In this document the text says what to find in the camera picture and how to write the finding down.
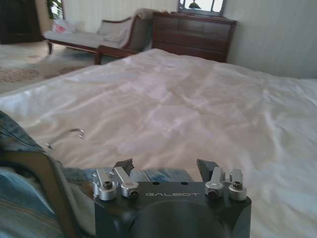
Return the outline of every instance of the dark wooden cabinet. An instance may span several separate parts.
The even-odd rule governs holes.
[[[186,13],[154,13],[153,48],[226,62],[236,21]]]
[[[0,1],[0,43],[43,39],[34,0]]]

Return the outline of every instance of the silver clamp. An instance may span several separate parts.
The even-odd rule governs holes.
[[[73,129],[70,129],[70,130],[67,130],[67,131],[64,131],[62,134],[60,134],[59,136],[55,137],[52,141],[48,142],[48,143],[45,143],[45,145],[49,148],[49,149],[54,149],[54,146],[53,144],[55,142],[57,142],[58,140],[62,139],[63,137],[65,137],[66,135],[68,135],[69,133],[72,133],[72,132],[79,132],[79,138],[83,139],[84,138],[84,135],[85,135],[85,132],[83,129],[80,129],[80,128],[73,128]]]
[[[225,173],[221,167],[215,167],[211,180],[205,184],[205,194],[211,200],[223,196],[223,190],[228,186],[229,198],[235,201],[244,201],[247,198],[247,190],[243,186],[242,172],[234,169],[230,174],[230,180],[225,180]]]
[[[247,198],[247,190],[243,186],[241,170],[234,169],[230,174],[229,197],[232,200],[244,201]]]
[[[212,200],[222,197],[224,186],[224,173],[221,167],[215,167],[211,180],[205,184],[205,194]]]
[[[139,184],[131,180],[123,167],[115,167],[113,172],[118,183],[121,185],[121,195],[126,198],[137,198],[139,196]]]
[[[117,187],[115,182],[111,181],[110,176],[102,169],[93,173],[94,198],[99,196],[102,201],[110,201],[116,198]]]

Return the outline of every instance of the metal hook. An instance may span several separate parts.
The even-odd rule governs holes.
[[[79,138],[83,139],[84,138],[84,135],[85,135],[85,132],[83,129],[80,129],[80,128],[73,128],[73,129],[70,129],[70,130],[67,130],[65,132],[63,132],[61,135],[57,136],[56,138],[54,138],[54,140],[52,140],[51,142],[49,143],[46,143],[45,145],[49,148],[49,149],[54,149],[54,146],[52,146],[52,144],[54,144],[55,142],[57,142],[58,140],[60,140],[62,137],[66,136],[67,134],[71,133],[71,132],[75,132],[75,131],[78,131],[80,132],[79,134]]]

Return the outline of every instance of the white bedsheet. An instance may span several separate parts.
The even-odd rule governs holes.
[[[274,77],[161,50],[0,96],[0,109],[65,166],[241,168],[251,237],[317,237],[317,81]]]

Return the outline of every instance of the rug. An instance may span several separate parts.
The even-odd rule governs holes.
[[[53,45],[48,55],[45,41],[0,45],[0,94],[61,74],[94,65],[91,53]],[[116,60],[103,56],[102,64]]]

